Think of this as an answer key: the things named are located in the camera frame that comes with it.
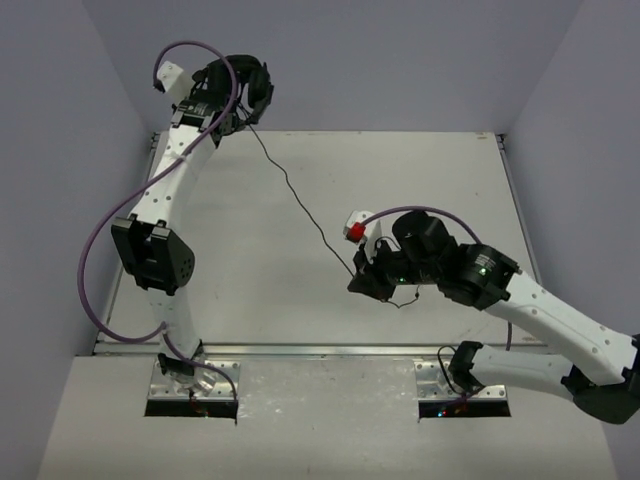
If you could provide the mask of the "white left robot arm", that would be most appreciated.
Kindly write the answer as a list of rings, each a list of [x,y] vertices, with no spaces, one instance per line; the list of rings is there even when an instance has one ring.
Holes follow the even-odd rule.
[[[111,235],[124,270],[141,288],[159,330],[158,364],[178,392],[193,394],[227,374],[206,365],[187,285],[195,271],[181,236],[183,212],[205,164],[225,136],[260,119],[273,94],[264,63],[229,55],[193,74],[163,63],[156,86],[172,100],[165,150],[149,186],[130,213],[114,219]]]

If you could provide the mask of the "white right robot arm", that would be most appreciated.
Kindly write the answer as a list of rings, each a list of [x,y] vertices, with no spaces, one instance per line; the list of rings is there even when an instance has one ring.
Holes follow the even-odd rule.
[[[382,232],[385,212],[354,211],[345,222],[343,235],[357,247],[349,292],[388,303],[399,286],[432,285],[448,300],[519,327],[552,350],[530,354],[460,342],[443,368],[455,398],[438,415],[466,408],[493,385],[550,394],[613,425],[638,413],[638,336],[581,313],[479,239],[457,242],[442,221],[447,212],[426,206],[392,211],[398,216],[395,247]]]

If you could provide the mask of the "black headset with microphone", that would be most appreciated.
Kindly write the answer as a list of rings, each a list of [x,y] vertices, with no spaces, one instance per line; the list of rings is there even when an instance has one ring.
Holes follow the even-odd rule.
[[[235,95],[235,108],[243,110],[246,117],[243,126],[257,125],[261,116],[271,103],[274,86],[266,63],[248,54],[226,56],[234,70],[239,92]],[[222,60],[207,65],[206,91],[225,105],[232,97],[231,75]]]

